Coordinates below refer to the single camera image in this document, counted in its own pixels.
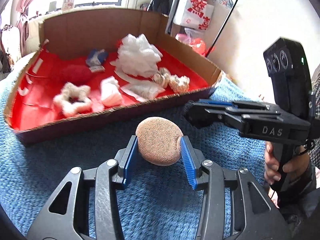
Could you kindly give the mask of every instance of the pink curtain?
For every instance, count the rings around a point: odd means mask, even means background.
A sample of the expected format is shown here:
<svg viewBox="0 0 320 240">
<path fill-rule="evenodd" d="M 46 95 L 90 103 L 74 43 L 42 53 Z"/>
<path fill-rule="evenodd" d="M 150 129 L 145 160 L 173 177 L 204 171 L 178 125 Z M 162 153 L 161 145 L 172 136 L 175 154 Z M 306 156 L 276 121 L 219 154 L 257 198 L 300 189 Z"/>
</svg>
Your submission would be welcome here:
<svg viewBox="0 0 320 240">
<path fill-rule="evenodd" d="M 22 57 L 25 55 L 26 39 L 29 36 L 26 11 L 32 1 L 33 0 L 19 0 L 19 2 L 17 4 L 17 8 L 16 8 L 16 11 L 21 13 L 20 18 L 17 21 L 16 26 L 20 30 L 20 50 L 21 50 Z"/>
</svg>

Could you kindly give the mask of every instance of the red chinese characters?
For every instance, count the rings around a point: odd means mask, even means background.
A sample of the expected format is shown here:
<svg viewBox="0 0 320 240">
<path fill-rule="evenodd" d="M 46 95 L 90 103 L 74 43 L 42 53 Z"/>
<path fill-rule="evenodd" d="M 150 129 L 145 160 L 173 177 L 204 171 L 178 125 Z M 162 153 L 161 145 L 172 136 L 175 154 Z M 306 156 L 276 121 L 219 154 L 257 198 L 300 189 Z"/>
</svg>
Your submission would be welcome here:
<svg viewBox="0 0 320 240">
<path fill-rule="evenodd" d="M 209 26 L 210 18 L 209 17 L 203 17 L 203 23 L 199 24 L 199 30 L 206 30 Z"/>
<path fill-rule="evenodd" d="M 202 10 L 207 5 L 207 2 L 202 1 L 202 0 L 190 0 L 190 2 L 192 3 L 192 6 L 187 10 L 189 12 L 197 14 L 200 18 L 202 18 L 204 15 Z"/>
</svg>

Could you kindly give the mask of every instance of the camera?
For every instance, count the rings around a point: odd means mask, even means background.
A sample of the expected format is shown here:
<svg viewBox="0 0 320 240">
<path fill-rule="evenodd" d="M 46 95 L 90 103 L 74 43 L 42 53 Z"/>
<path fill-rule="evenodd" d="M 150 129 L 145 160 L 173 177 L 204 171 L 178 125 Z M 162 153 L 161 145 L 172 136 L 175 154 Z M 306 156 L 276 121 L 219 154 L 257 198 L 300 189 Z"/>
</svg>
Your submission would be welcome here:
<svg viewBox="0 0 320 240">
<path fill-rule="evenodd" d="M 311 78 L 302 45 L 280 37 L 264 53 L 276 104 L 295 116 L 308 119 Z"/>
</svg>

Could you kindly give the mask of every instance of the finger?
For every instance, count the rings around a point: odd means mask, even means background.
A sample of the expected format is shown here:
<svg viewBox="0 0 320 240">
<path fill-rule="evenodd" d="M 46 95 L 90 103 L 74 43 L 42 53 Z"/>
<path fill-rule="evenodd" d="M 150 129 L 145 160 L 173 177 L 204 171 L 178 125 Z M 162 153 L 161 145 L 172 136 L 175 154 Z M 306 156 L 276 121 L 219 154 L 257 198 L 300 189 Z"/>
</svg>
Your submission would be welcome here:
<svg viewBox="0 0 320 240">
<path fill-rule="evenodd" d="M 266 149 L 264 151 L 264 159 L 266 164 L 274 171 L 279 169 L 279 162 L 272 154 L 273 146 L 270 142 L 266 142 Z"/>
<path fill-rule="evenodd" d="M 266 172 L 264 172 L 264 179 L 269 183 L 269 185 L 272 185 L 275 182 L 273 179 L 269 178 Z"/>
<path fill-rule="evenodd" d="M 296 156 L 288 161 L 285 165 L 283 165 L 282 170 L 286 173 L 296 171 L 305 171 L 309 165 L 309 155 L 303 154 L 300 156 Z"/>
<path fill-rule="evenodd" d="M 266 163 L 264 165 L 264 168 L 265 168 L 265 172 L 267 174 L 267 176 L 270 178 L 270 179 L 274 179 L 276 181 L 279 181 L 281 179 L 281 175 L 279 172 L 277 171 L 274 171 L 272 168 L 270 168 Z"/>
</svg>

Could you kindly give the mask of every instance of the round sponge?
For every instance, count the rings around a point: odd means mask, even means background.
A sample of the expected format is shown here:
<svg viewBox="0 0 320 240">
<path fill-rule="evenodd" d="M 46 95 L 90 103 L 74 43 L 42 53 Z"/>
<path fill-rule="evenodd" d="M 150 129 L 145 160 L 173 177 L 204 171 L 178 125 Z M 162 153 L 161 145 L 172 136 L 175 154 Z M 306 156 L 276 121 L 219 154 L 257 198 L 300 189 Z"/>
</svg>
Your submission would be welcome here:
<svg viewBox="0 0 320 240">
<path fill-rule="evenodd" d="M 146 161 L 169 166 L 180 159 L 183 133 L 175 123 L 162 117 L 149 117 L 139 123 L 136 136 L 139 152 Z"/>
</svg>

